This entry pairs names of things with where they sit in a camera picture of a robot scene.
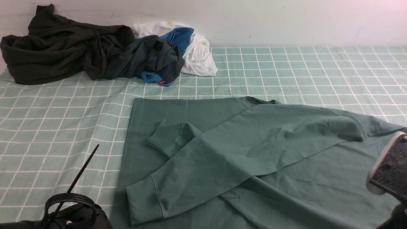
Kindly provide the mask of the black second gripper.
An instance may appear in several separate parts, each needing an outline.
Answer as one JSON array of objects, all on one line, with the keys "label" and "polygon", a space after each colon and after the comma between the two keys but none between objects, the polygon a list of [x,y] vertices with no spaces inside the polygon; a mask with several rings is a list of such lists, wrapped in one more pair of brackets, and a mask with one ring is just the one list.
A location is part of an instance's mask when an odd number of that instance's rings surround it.
[{"label": "black second gripper", "polygon": [[407,228],[407,203],[398,204],[392,211],[390,218],[383,224],[384,229],[406,229]]}]

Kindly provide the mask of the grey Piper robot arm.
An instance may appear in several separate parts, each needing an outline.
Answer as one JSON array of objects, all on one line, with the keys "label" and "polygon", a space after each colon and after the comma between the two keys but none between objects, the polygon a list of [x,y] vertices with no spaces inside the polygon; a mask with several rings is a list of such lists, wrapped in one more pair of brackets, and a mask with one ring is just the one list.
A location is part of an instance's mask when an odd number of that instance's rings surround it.
[{"label": "grey Piper robot arm", "polygon": [[[136,224],[133,223],[133,212],[131,210],[131,200],[134,200],[134,198],[130,197],[130,194],[126,194],[126,196],[129,213],[123,213],[123,215],[129,216],[131,218],[130,225],[134,226]],[[136,195],[136,197],[141,197],[142,201],[139,202],[144,204],[148,201],[154,202],[157,199],[156,193],[148,190],[147,192],[141,192],[141,195]],[[65,202],[74,202],[76,204],[59,212],[56,210],[49,213],[51,206],[56,204],[62,206]],[[325,226],[322,226],[322,220],[316,220],[314,223],[320,223],[319,229],[367,229],[360,226],[359,228],[351,227],[352,225],[345,224],[344,221],[336,224],[333,224],[333,222],[324,223]],[[390,219],[388,228],[406,229],[406,215],[404,215],[403,210],[396,213],[396,219]],[[89,197],[82,194],[61,193],[47,200],[42,220],[1,223],[1,229],[114,229],[114,227],[104,210]]]}]

